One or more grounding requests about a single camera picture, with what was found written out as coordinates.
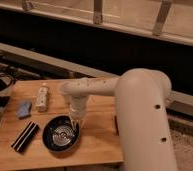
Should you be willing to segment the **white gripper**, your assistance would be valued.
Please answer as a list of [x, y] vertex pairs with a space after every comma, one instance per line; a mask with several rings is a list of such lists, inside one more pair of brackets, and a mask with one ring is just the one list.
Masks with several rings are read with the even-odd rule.
[[70, 98], [70, 123], [72, 130], [76, 132], [76, 121], [80, 121], [80, 129], [84, 128], [85, 121], [82, 120], [86, 115], [86, 97], [71, 97]]

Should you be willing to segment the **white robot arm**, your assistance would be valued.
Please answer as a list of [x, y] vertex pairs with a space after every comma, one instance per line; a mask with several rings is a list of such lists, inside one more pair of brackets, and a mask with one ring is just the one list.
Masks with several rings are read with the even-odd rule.
[[161, 71], [131, 69], [102, 80], [71, 79], [60, 86], [73, 123], [86, 115], [89, 95], [113, 96], [125, 171], [178, 171], [166, 113], [171, 81]]

